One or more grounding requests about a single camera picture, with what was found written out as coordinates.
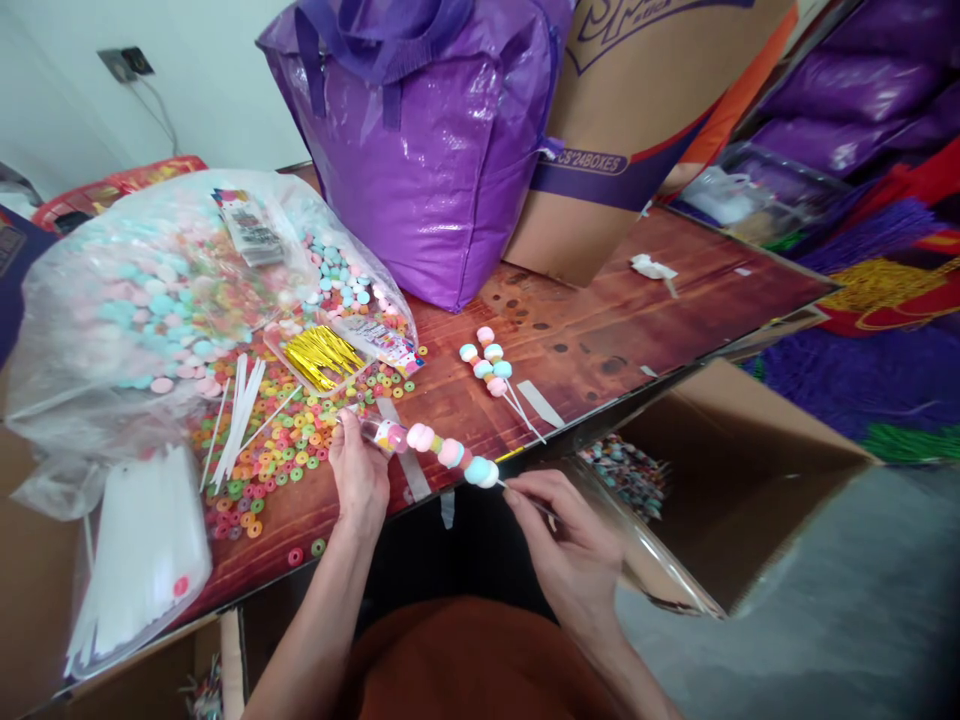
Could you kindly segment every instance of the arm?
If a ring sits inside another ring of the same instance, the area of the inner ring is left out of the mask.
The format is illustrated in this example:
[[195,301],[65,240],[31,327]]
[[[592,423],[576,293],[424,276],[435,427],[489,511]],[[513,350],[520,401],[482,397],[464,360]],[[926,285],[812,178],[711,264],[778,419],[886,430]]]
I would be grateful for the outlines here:
[[[623,550],[616,535],[563,473],[524,473],[507,485],[504,499],[527,538],[543,594],[620,714],[631,720],[682,720],[620,629],[614,593]],[[563,524],[551,531],[527,495],[548,503]]]
[[347,667],[357,613],[389,498],[387,459],[343,411],[330,448],[340,518],[303,604],[244,711],[259,718],[327,718]]

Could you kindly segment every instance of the cable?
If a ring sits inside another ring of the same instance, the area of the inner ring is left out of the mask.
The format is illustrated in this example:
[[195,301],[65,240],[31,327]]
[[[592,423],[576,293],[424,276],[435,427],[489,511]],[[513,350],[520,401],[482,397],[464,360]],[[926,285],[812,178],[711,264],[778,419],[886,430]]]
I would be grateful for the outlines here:
[[137,100],[140,101],[140,104],[143,105],[144,110],[150,113],[150,117],[156,120],[157,125],[160,126],[160,129],[163,130],[164,135],[166,135],[170,142],[173,143],[173,155],[177,156],[180,154],[180,141],[177,139],[176,128],[173,127],[173,123],[170,121],[170,115],[167,113],[167,106],[163,102],[163,98],[160,97],[160,93],[154,89],[153,85],[148,83],[143,77],[139,77],[138,80],[144,84],[144,87],[149,90],[153,96],[157,99],[157,104],[160,106],[160,113],[163,115],[163,120],[157,117],[157,114],[153,111],[147,101],[143,99],[143,96],[137,92],[137,87],[131,83],[128,87],[133,91],[133,94],[136,96]]

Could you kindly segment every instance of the electrical outlet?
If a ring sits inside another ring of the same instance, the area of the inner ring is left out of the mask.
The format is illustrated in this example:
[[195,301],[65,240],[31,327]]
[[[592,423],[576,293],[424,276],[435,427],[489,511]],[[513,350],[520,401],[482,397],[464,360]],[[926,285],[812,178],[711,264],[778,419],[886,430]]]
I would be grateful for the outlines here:
[[153,75],[153,68],[150,67],[150,63],[147,62],[147,58],[140,48],[124,48],[120,51],[120,54],[123,55],[123,59],[127,61],[127,65],[129,65],[130,69],[137,75]]
[[117,82],[128,83],[137,79],[137,74],[130,69],[120,50],[97,50],[97,55]]

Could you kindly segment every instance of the gray floor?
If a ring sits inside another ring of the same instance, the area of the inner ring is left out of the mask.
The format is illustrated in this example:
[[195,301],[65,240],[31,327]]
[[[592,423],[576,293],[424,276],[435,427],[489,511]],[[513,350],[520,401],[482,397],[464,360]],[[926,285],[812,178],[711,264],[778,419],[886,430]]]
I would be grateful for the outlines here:
[[877,469],[810,524],[744,617],[676,616],[630,592],[617,609],[688,720],[915,718],[955,680],[958,549],[960,473]]

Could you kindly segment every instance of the transparent bag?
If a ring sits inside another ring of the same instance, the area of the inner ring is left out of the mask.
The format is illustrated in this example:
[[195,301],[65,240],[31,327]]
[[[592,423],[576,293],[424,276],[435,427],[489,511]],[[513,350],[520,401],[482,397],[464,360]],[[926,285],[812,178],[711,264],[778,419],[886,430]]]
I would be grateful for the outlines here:
[[[259,203],[283,244],[282,263],[246,266],[215,189],[244,190]],[[4,419],[41,460],[13,497],[61,520],[82,517],[102,493],[97,465],[183,439],[187,418],[222,390],[214,363],[282,313],[342,299],[323,290],[312,249],[322,240],[335,241],[376,288],[368,311],[402,319],[415,343],[389,273],[294,176],[184,175],[123,198],[51,248],[24,281],[10,363]]]

